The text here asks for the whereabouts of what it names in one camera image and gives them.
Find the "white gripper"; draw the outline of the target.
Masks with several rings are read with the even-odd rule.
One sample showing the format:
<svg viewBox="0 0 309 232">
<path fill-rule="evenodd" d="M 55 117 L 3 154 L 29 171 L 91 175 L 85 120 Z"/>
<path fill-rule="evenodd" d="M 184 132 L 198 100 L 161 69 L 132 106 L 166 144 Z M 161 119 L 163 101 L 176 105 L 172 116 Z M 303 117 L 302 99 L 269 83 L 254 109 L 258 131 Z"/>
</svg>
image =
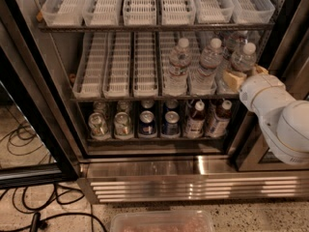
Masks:
<svg viewBox="0 0 309 232">
<path fill-rule="evenodd" d="M 232 91 L 239 90 L 240 101 L 258 117 L 295 101 L 285 84 L 276 76 L 268 74 L 264 67 L 256 64 L 252 74 L 247 78 L 245 73 L 224 70 L 223 81 Z"/>
</svg>

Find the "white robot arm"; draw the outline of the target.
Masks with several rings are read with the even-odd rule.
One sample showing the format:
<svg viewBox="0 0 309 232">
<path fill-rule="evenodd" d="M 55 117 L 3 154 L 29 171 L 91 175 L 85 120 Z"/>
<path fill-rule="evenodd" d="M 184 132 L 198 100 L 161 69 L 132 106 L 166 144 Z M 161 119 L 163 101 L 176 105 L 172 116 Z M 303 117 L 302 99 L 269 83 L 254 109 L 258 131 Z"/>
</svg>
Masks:
<svg viewBox="0 0 309 232">
<path fill-rule="evenodd" d="M 304 165 L 309 158 L 309 101 L 296 100 L 275 75 L 224 70 L 222 80 L 256 114 L 267 146 L 281 161 Z"/>
</svg>

